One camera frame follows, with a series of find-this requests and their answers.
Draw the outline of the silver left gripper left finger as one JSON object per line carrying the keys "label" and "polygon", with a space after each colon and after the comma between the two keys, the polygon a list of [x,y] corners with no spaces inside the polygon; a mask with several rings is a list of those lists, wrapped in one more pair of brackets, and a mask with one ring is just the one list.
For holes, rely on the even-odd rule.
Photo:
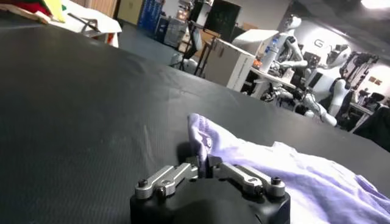
{"label": "silver left gripper left finger", "polygon": [[175,194],[177,186],[185,179],[197,179],[199,159],[189,157],[178,166],[163,166],[147,178],[142,178],[135,186],[134,197],[137,200],[149,200],[152,197],[162,200]]}

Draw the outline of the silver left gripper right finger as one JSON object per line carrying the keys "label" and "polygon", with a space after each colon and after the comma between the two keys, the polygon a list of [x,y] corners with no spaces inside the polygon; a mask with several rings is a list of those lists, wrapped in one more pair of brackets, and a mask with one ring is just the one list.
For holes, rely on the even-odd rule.
{"label": "silver left gripper right finger", "polygon": [[207,158],[207,173],[212,178],[232,182],[251,197],[286,195],[286,184],[279,177],[270,177],[249,165],[224,162],[217,156]]}

